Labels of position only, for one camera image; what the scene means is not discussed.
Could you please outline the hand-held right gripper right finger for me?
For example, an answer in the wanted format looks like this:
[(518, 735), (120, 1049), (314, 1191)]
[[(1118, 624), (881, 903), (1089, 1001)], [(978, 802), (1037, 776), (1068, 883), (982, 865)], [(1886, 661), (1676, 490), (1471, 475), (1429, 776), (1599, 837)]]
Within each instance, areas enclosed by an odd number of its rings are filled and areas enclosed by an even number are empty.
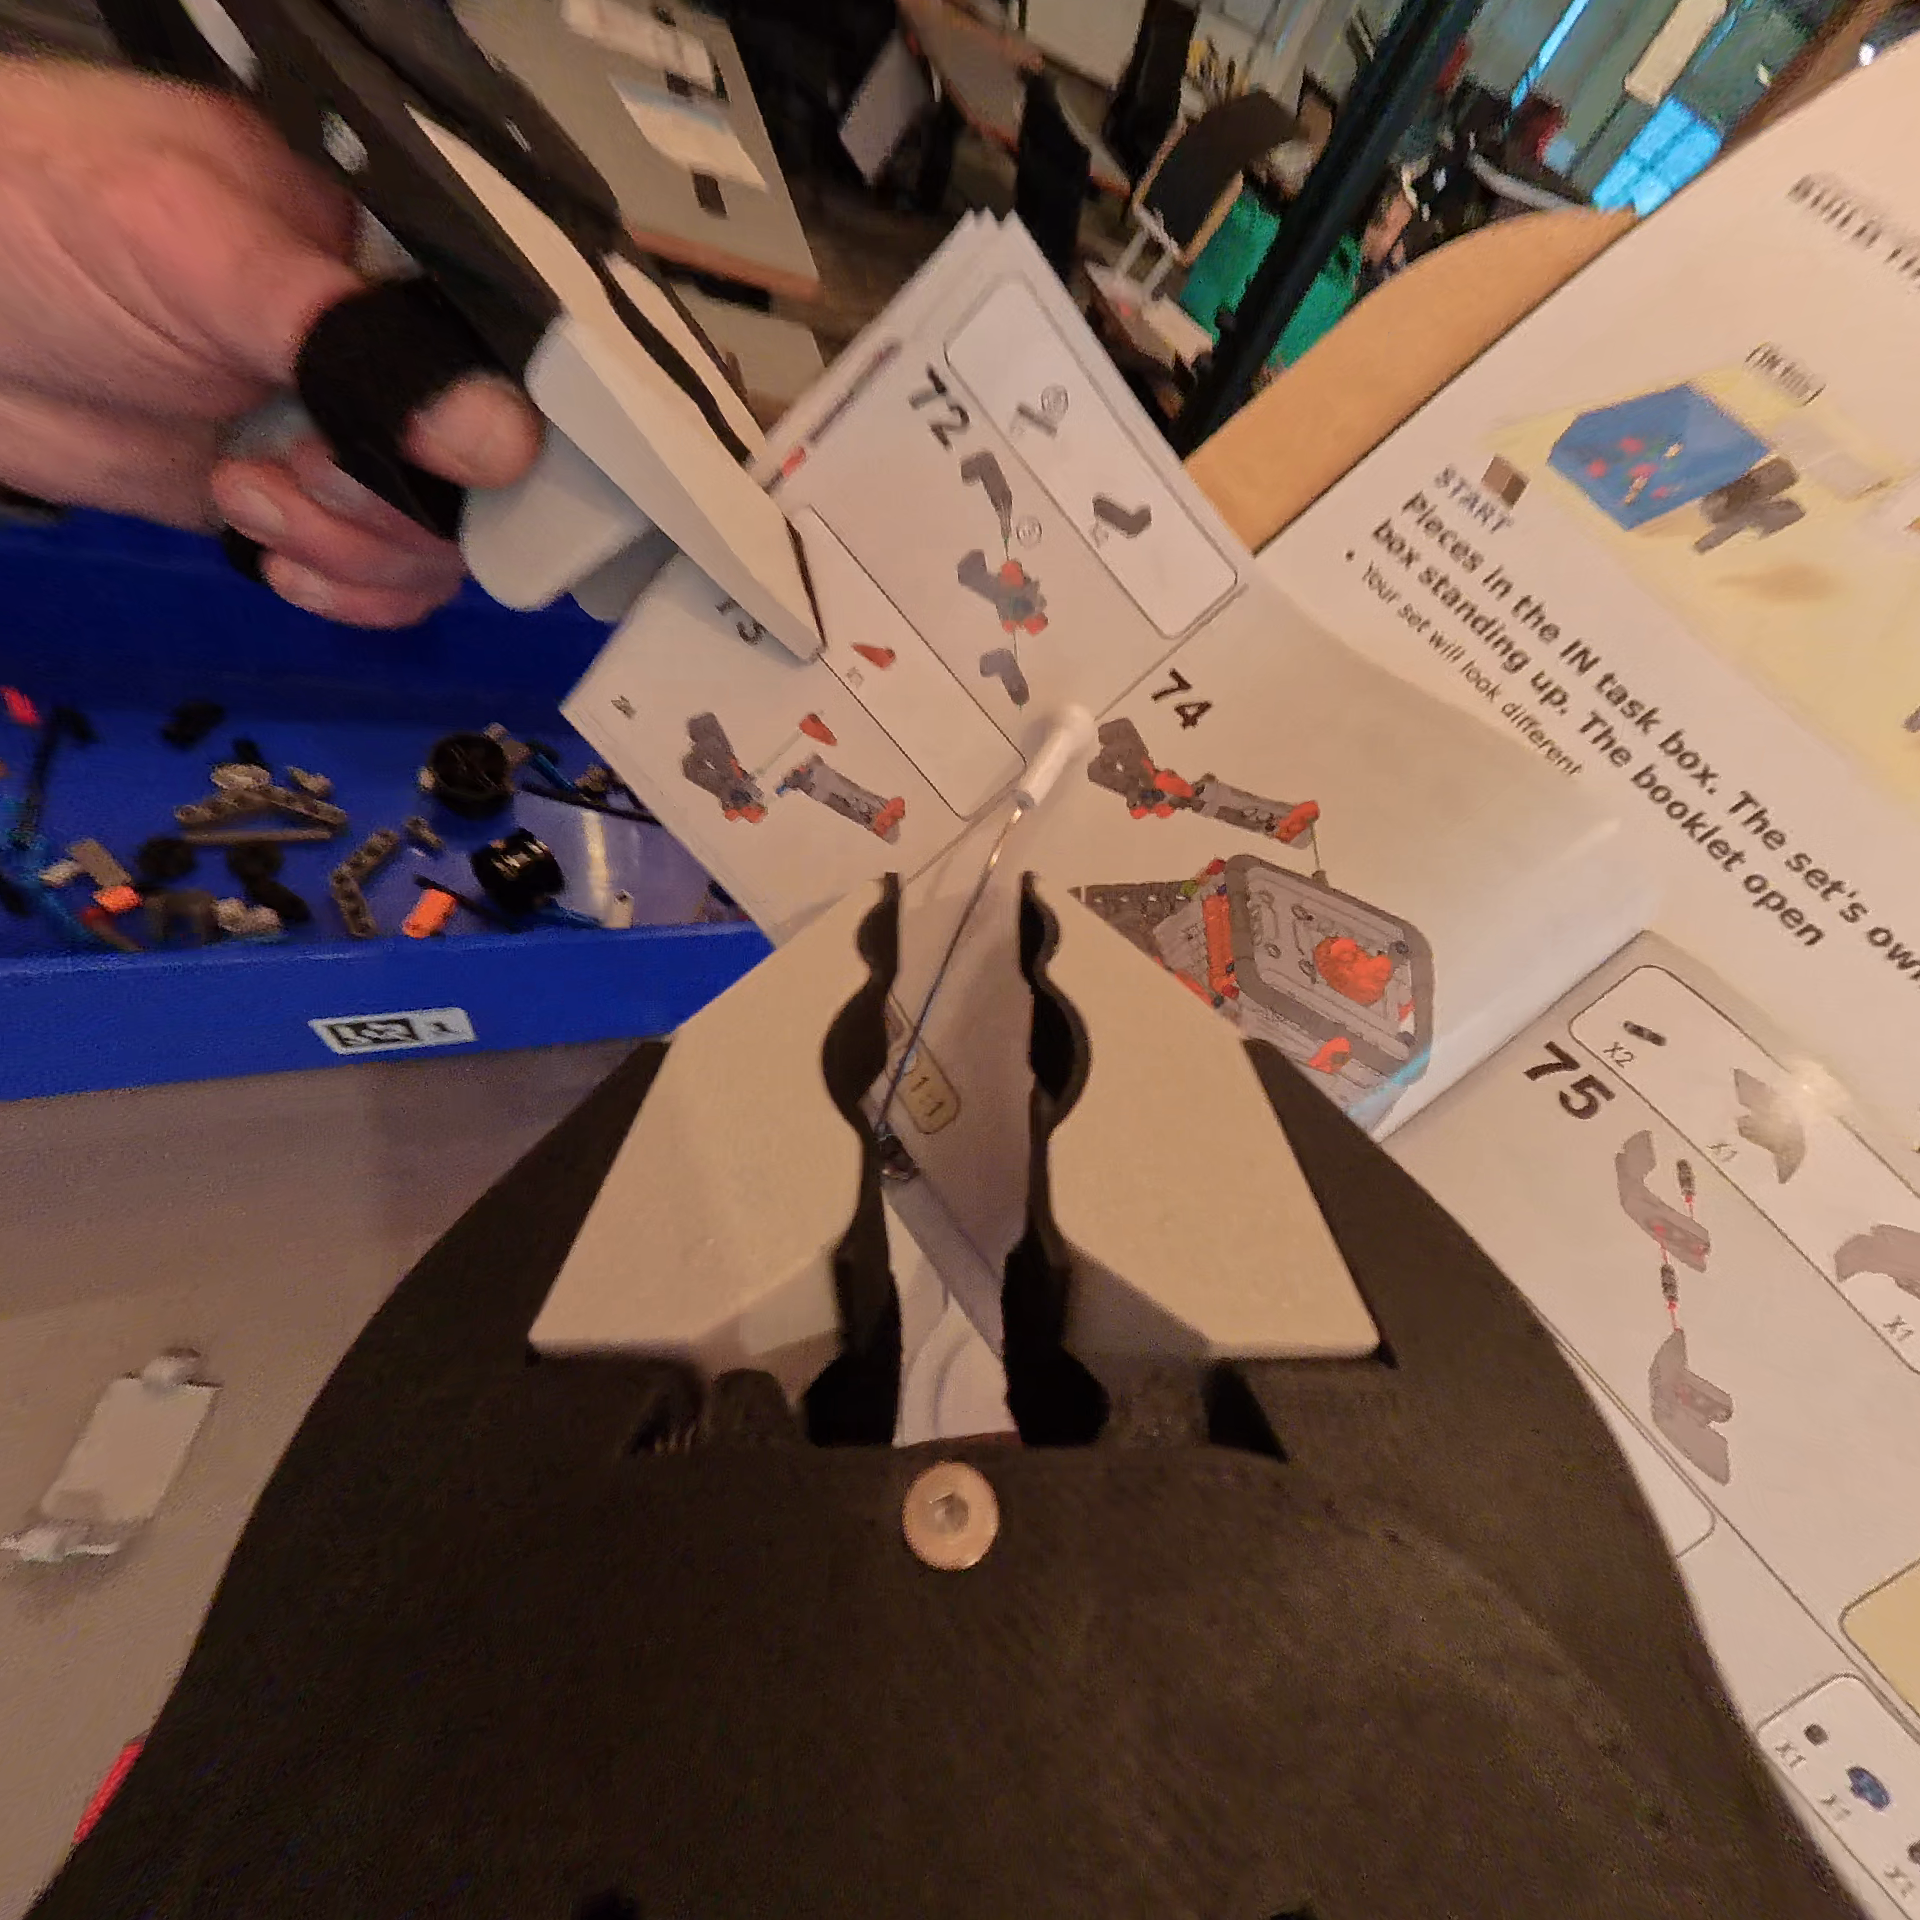
[(1355, 1360), (1381, 1332), (1237, 1031), (1022, 879), (1020, 1387), (1080, 1362)]

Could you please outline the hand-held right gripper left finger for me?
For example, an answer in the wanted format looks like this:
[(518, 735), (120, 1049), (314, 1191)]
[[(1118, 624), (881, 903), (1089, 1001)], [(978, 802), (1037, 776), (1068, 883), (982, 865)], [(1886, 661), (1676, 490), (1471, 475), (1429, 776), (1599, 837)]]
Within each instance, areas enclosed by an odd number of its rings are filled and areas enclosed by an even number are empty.
[(890, 1061), (902, 880), (854, 886), (660, 1055), (529, 1343), (902, 1400), (902, 1303), (867, 1093)]

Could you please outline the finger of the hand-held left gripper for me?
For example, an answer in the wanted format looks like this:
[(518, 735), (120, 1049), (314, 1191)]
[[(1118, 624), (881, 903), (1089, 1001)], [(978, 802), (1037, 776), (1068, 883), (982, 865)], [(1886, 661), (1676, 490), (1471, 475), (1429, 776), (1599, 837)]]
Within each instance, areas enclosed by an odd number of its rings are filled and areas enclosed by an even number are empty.
[(826, 648), (795, 533), (747, 466), (754, 419), (700, 355), (677, 376), (619, 320), (564, 316), (528, 367), (546, 419), (521, 481), (521, 606), (656, 533), (795, 659)]
[(555, 300), (525, 374), (549, 427), (645, 521), (780, 521), (752, 471), (763, 436), (749, 405), (619, 223), (555, 210), (540, 172), (525, 189), (428, 110), (410, 117)]

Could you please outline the building instruction booklet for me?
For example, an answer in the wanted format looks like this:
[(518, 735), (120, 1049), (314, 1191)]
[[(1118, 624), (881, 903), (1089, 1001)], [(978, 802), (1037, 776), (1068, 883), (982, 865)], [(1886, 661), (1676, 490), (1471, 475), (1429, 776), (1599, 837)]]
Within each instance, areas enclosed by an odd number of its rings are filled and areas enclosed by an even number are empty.
[(1431, 1177), (1624, 1448), (1768, 1764), (1871, 1918), (1919, 1914), (1919, 1191), (1643, 923), (1623, 827), (1322, 631), (1123, 424), (971, 216), (804, 400), (774, 495), (826, 648), (667, 559), (564, 713), (777, 946), (902, 880), (887, 1044), (1060, 706), (899, 1128), (1013, 1241), (1020, 873)]

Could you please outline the pile of loose toy parts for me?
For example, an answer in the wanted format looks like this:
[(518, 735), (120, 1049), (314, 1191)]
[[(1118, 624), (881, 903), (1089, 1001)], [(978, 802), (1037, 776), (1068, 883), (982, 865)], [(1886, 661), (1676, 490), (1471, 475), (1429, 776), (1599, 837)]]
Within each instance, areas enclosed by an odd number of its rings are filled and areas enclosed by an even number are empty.
[(4, 686), (4, 954), (728, 927), (576, 735)]

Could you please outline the white book stand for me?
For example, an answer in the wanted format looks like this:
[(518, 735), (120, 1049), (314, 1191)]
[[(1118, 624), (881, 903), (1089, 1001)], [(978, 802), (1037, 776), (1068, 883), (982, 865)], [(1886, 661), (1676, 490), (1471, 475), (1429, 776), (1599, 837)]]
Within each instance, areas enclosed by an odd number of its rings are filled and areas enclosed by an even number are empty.
[(902, 1035), (887, 1052), (885, 1089), (871, 1107), (890, 1193), (887, 1235), (904, 1245), (895, 1448), (967, 1434), (1013, 1436), (1006, 1410), (1006, 1374), (998, 1362), (999, 1280), (943, 1193), (926, 1182), (918, 1146), (899, 1128), (902, 1117), (911, 1114), (899, 1101), (906, 1079), (933, 1061), (923, 1044), (926, 1021), (968, 937), (968, 923), (995, 883), (1006, 845), (1022, 818), (1044, 802), (1068, 763), (1089, 745), (1094, 733), (1096, 716), (1088, 706), (1060, 706), (1002, 813), (978, 818), (954, 841), (949, 868), (967, 896), (947, 928), (933, 977), (912, 992), (911, 1008), (899, 1018)]

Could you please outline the blue plastic bin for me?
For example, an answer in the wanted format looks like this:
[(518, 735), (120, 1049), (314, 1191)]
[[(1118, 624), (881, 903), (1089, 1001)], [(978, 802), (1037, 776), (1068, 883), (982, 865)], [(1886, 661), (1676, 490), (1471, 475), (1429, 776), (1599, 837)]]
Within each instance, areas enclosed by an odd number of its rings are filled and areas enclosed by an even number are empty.
[[(355, 631), (242, 579), (207, 538), (89, 512), (4, 524), (4, 683), (55, 699), (146, 710), (211, 699), (422, 730), (555, 720), (576, 735), (562, 702), (600, 638), (569, 603), (507, 610), (479, 589), (411, 631)], [(767, 954), (745, 918), (411, 951), (388, 939), (32, 951), (4, 958), (4, 1097), (643, 1042)]]

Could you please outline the pale grey toy panel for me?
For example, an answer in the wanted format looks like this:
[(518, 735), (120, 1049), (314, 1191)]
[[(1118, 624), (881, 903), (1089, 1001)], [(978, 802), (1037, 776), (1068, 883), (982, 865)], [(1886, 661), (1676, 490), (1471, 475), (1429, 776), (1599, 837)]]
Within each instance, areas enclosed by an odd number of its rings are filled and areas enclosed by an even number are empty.
[(173, 1494), (217, 1396), (204, 1353), (189, 1348), (111, 1379), (52, 1487), (4, 1536), (4, 1555), (44, 1567), (120, 1556)]

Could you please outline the black floor lamp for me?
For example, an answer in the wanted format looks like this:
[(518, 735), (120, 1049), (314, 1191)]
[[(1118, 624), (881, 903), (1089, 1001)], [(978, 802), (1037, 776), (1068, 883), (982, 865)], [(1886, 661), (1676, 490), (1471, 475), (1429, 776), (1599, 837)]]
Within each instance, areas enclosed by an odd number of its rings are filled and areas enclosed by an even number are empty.
[(1263, 264), (1222, 324), (1213, 360), (1189, 398), (1175, 444), (1182, 457), (1208, 441), (1253, 395), (1287, 320), (1386, 177), (1454, 51), (1485, 3), (1402, 3), (1368, 65), (1360, 67), (1299, 198), (1281, 216)]

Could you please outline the white printed task sheet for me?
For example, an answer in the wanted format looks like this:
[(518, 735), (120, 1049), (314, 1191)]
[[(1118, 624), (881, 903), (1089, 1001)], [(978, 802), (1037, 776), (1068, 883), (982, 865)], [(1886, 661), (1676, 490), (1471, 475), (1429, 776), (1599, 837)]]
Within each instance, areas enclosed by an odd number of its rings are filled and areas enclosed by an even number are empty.
[(1919, 1146), (1919, 41), (1712, 162), (1274, 542), (1571, 759), (1655, 927)]

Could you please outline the red toy part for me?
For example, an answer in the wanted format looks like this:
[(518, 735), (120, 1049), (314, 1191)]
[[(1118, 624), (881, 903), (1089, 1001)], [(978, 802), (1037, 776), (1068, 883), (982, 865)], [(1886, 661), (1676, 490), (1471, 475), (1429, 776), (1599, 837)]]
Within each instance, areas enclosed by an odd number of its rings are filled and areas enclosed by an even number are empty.
[(146, 1745), (146, 1735), (139, 1735), (127, 1740), (114, 1762), (104, 1767), (103, 1780), (97, 1783), (93, 1792), (89, 1795), (77, 1828), (72, 1833), (72, 1849), (77, 1849), (103, 1821), (120, 1791), (125, 1788), (134, 1764), (139, 1762), (141, 1750)]

